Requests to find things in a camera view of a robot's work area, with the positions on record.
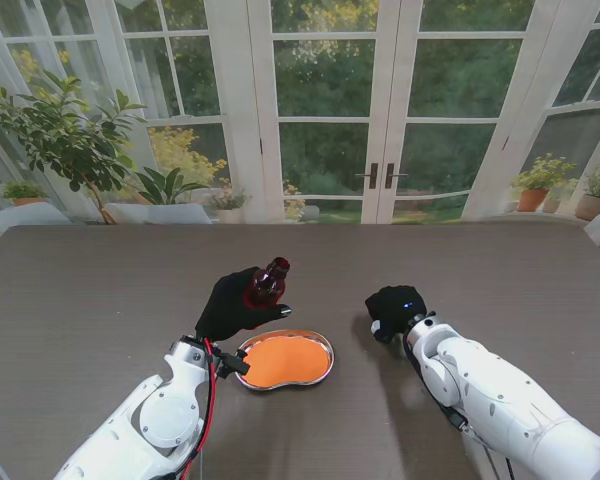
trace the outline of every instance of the gray table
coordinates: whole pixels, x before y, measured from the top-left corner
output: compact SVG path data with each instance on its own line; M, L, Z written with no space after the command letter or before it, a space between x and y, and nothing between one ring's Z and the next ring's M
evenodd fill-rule
M321 385L222 382L205 479L471 479L462 442L363 300L417 285L430 308L535 377L600 434L600 252L576 227L22 227L0 242L0 464L51 477L193 331L214 281L291 261L275 327L329 338ZM234 348L251 334L225 342Z

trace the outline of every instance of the white chair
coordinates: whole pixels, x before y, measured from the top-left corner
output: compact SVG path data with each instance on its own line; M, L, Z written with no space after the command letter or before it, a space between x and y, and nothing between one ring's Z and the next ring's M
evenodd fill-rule
M16 225L71 225L60 210L46 202L0 210L0 237Z
M210 225L204 208L196 203L180 205L139 205L107 203L104 210L118 225Z

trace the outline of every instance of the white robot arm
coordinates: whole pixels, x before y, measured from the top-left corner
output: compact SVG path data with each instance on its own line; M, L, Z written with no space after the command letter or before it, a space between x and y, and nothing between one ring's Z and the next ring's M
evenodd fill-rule
M209 380L210 371L213 375L214 367L212 356L192 337L174 343L164 358L173 378L164 383L155 375L138 385L67 460L55 480L176 478L204 433L195 391Z
M464 434L538 478L600 480L600 437L531 377L439 323L435 313L416 316L409 327L407 356Z

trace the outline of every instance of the red bottle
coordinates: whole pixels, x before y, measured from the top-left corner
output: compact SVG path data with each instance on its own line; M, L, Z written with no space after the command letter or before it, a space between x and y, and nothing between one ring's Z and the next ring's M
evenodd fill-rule
M253 274L253 280L244 292L244 301L253 308L275 305L286 288L284 279L289 271L289 262L282 257L273 259L267 268Z

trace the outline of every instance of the door handle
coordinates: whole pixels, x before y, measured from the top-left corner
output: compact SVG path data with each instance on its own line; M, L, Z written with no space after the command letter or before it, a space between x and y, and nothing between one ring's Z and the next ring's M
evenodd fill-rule
M395 163L390 163L389 165L387 165L387 178L384 181L384 188L391 188L391 183L393 180L393 177L408 177L409 174L408 173L393 173L393 169L395 168L396 164Z
M356 177L369 177L369 190L373 190L376 188L376 180L378 178L378 164L371 164L371 172L370 173L354 173Z

